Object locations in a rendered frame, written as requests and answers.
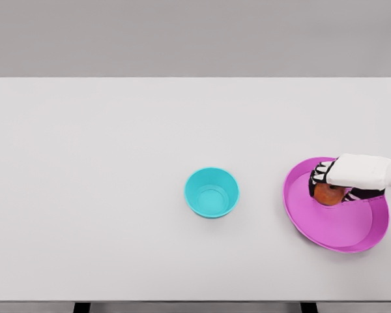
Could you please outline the pink plate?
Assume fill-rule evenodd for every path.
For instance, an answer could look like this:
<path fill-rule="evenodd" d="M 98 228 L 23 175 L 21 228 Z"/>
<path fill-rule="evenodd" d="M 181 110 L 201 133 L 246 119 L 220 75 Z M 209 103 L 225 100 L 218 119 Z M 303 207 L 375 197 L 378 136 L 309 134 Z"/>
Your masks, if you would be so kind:
<path fill-rule="evenodd" d="M 342 253 L 357 253 L 373 248 L 385 236 L 390 212 L 386 198 L 325 206 L 310 197 L 311 171 L 330 157 L 313 157 L 299 162 L 283 184 L 285 211 L 296 229 L 313 243 Z"/>

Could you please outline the red orange apple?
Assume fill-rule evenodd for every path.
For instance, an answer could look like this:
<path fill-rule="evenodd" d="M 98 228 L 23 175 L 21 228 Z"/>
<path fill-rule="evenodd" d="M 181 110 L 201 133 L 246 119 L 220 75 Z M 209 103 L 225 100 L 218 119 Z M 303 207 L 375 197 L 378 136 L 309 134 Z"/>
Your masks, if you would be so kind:
<path fill-rule="evenodd" d="M 313 198 L 325 206 L 333 206 L 342 202 L 346 189 L 326 183 L 317 183 L 314 188 Z"/>

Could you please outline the blue bowl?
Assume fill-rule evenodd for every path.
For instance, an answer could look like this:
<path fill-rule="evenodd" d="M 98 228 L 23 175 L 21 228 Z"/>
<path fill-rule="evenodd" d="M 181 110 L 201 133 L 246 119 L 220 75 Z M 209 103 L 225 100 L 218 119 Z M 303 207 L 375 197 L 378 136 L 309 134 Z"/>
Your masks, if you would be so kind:
<path fill-rule="evenodd" d="M 184 199 L 189 208 L 203 218 L 221 218 L 239 202 L 240 188 L 228 171 L 201 168 L 191 174 L 184 185 Z"/>

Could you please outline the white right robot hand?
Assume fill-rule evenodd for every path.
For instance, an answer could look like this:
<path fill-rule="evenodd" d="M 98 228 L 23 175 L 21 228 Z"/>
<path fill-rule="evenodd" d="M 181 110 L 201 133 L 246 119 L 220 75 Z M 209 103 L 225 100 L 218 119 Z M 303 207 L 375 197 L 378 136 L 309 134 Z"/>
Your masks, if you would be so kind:
<path fill-rule="evenodd" d="M 313 198 L 317 183 L 326 183 L 346 189 L 341 203 L 383 196 L 391 188 L 390 166 L 390 158 L 348 153 L 322 161 L 310 173 L 309 195 Z"/>

